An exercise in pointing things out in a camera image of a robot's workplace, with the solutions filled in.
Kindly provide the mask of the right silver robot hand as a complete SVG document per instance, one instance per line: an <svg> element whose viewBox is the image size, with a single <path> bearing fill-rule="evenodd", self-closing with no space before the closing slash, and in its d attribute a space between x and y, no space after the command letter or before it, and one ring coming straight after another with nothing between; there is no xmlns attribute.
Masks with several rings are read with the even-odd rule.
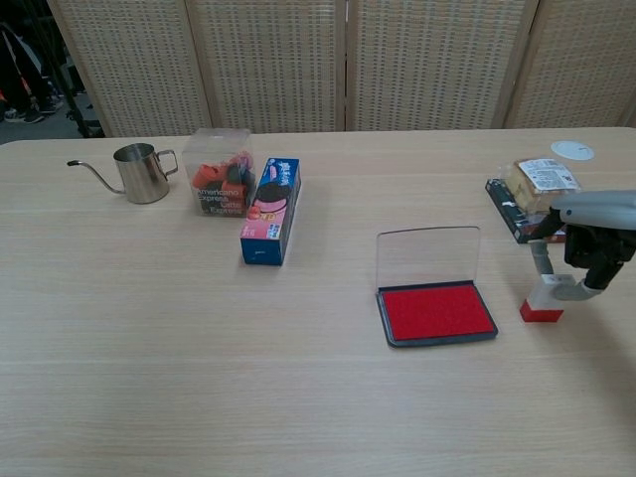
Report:
<svg viewBox="0 0 636 477"><path fill-rule="evenodd" d="M560 229L565 232L564 261L586 271L580 281L554 272L547 237ZM541 297L586 301L602 293L636 254L636 191L580 192L553 199L529 245L541 278Z"/></svg>

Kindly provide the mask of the red and white stamp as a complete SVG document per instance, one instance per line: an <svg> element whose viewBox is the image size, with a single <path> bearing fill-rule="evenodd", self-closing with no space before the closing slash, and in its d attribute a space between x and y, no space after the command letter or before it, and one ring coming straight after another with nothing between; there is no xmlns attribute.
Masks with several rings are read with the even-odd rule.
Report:
<svg viewBox="0 0 636 477"><path fill-rule="evenodd" d="M575 285L571 274L541 274L520 308L526 323L554 323L564 311L564 302L554 297L559 285Z"/></svg>

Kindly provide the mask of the red ink pad clear lid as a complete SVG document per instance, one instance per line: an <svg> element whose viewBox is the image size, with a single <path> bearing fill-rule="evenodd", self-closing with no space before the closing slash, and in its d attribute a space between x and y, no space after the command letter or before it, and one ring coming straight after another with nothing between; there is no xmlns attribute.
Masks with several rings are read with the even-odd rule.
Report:
<svg viewBox="0 0 636 477"><path fill-rule="evenodd" d="M498 327L476 285L481 231L474 226L377 235L376 299L394 348L476 343Z"/></svg>

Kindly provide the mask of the packaged cake in black tray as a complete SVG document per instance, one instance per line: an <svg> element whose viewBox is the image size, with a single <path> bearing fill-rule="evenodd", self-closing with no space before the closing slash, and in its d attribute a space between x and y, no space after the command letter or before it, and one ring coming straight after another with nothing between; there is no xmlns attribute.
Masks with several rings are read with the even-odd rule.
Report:
<svg viewBox="0 0 636 477"><path fill-rule="evenodd" d="M499 168L485 190L516 243L527 243L557 197L581 187L574 174L549 157L522 159Z"/></svg>

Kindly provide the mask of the blue sandwich cookie box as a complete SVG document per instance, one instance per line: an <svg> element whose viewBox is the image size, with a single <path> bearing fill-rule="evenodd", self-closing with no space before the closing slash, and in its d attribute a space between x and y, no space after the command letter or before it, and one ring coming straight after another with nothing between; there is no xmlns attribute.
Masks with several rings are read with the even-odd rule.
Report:
<svg viewBox="0 0 636 477"><path fill-rule="evenodd" d="M283 264L301 189L296 158L269 158L240 232L246 264Z"/></svg>

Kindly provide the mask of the wooden rattan folding screen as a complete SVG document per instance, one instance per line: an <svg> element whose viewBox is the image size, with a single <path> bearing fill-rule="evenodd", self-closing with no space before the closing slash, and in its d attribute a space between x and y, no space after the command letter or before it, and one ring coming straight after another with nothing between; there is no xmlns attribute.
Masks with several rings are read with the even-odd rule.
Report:
<svg viewBox="0 0 636 477"><path fill-rule="evenodd" d="M636 127L636 0L47 0L109 136Z"/></svg>

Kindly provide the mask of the clear box of coffee capsules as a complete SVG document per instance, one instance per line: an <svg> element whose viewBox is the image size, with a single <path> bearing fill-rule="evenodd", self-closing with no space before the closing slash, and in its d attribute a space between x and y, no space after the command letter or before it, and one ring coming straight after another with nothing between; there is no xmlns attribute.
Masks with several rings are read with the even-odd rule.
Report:
<svg viewBox="0 0 636 477"><path fill-rule="evenodd" d="M255 190L248 129L201 128L186 143L182 161L202 215L246 215Z"/></svg>

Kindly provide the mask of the steel gooseneck pitcher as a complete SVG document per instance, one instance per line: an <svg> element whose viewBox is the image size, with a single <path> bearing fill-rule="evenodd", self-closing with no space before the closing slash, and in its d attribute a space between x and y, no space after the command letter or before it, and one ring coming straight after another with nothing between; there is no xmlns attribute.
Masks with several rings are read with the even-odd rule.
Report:
<svg viewBox="0 0 636 477"><path fill-rule="evenodd" d="M157 151L148 143L133 143L113 153L122 188L112 187L91 165L80 160L67 162L69 167L81 166L89 170L106 190L123 195L129 203L152 204L170 191L168 177L178 172L177 154L173 149Z"/></svg>

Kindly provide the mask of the black tripod stand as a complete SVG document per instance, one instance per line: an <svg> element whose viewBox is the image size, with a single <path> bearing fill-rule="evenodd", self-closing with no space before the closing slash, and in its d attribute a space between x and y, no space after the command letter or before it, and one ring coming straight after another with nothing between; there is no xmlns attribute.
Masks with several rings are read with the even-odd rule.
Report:
<svg viewBox="0 0 636 477"><path fill-rule="evenodd" d="M45 31L44 38L47 42L49 51L49 63L56 80L58 89L62 92L64 99L69 108L68 117L72 119L78 127L78 131L83 138L102 138L104 136L103 129L98 120L85 120L80 108L78 107L72 89L69 87L63 75L61 63L56 57L54 37L48 31Z"/></svg>

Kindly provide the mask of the person in dark clothes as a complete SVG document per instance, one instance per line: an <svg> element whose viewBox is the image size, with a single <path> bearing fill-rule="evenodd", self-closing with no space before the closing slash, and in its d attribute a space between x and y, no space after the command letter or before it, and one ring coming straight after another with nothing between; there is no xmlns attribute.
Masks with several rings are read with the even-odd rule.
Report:
<svg viewBox="0 0 636 477"><path fill-rule="evenodd" d="M13 32L0 23L0 92L6 99L4 119L33 124L63 105L53 100L48 84Z"/></svg>

